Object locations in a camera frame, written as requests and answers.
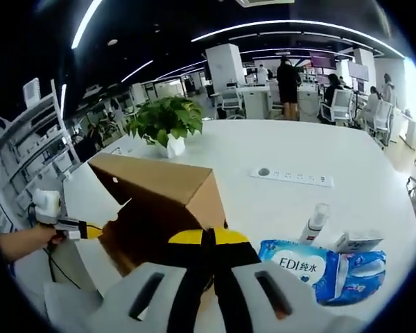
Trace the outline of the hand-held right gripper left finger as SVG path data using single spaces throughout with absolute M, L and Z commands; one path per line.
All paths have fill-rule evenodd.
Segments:
M 89 332 L 193 332 L 201 296 L 212 278 L 215 230 L 171 237 L 161 263 L 146 262 L 106 292 L 88 317 Z

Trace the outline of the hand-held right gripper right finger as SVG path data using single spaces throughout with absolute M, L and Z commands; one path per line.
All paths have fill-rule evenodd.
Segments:
M 363 321 L 327 311 L 313 288 L 261 262 L 248 239 L 214 229 L 214 288 L 226 332 L 361 332 Z

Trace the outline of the person's left hand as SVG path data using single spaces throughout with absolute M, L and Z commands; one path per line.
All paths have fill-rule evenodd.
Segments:
M 63 236 L 52 225 L 37 224 L 29 230 L 29 239 L 34 246 L 43 248 L 49 243 L 58 245 L 63 241 Z

